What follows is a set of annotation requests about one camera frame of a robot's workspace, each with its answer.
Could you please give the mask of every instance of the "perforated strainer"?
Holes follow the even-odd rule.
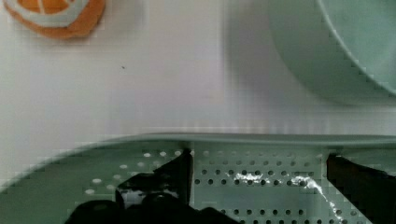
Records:
[[[191,206],[212,206],[246,224],[371,223],[326,178],[338,153],[396,175],[396,138],[151,134],[63,154],[9,182],[0,223],[64,223],[80,204],[114,200],[115,187],[193,150]]]

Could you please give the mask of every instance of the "colander hole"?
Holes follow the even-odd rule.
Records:
[[[95,193],[95,190],[94,189],[87,189],[87,190],[85,190],[85,193],[91,195],[91,194]]]
[[[93,179],[93,180],[92,180],[92,183],[93,183],[93,184],[100,184],[100,183],[102,183],[102,180],[99,179],[99,178],[96,178],[96,179]]]
[[[112,186],[112,185],[107,185],[106,188],[107,188],[108,190],[114,190],[116,187],[114,187],[114,186]]]
[[[306,181],[304,181],[304,180],[300,181],[300,186],[301,187],[305,187],[306,186]]]

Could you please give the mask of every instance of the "white surface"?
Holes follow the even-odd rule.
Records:
[[[0,183],[121,135],[396,133],[396,108],[305,90],[279,59],[265,0],[108,0],[92,36],[66,42],[1,7],[0,29]]]

